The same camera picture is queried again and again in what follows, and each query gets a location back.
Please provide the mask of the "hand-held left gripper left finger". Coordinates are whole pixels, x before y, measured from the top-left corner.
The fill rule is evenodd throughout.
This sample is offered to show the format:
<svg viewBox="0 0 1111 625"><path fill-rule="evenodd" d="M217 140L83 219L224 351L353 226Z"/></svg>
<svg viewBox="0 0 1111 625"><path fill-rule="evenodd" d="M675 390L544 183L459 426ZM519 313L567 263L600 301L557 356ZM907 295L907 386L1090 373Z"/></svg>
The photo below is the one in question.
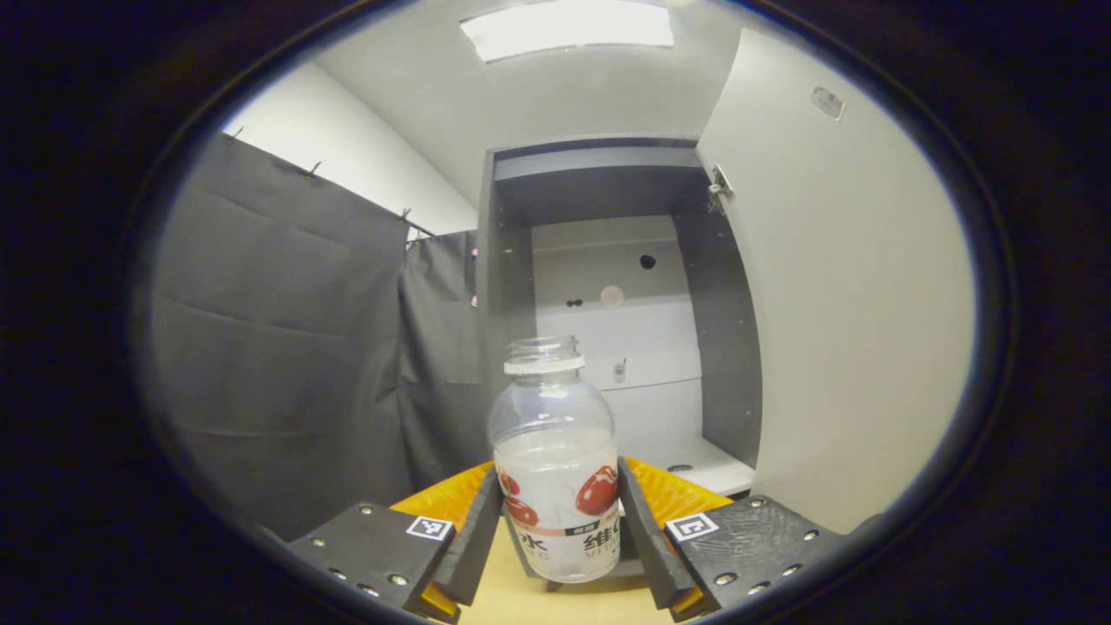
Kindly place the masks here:
<svg viewBox="0 0 1111 625"><path fill-rule="evenodd" d="M357 501L286 551L359 608L456 622L476 601L502 507L487 462L393 505Z"/></svg>

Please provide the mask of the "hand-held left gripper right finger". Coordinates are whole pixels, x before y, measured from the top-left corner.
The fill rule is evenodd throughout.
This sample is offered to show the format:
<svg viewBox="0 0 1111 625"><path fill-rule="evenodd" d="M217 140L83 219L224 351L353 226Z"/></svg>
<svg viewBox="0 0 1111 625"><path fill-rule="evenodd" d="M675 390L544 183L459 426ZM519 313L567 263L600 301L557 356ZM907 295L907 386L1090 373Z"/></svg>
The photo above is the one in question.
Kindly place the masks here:
<svg viewBox="0 0 1111 625"><path fill-rule="evenodd" d="M619 498L655 608L675 622L745 613L844 546L768 495L729 498L642 460L618 460Z"/></svg>

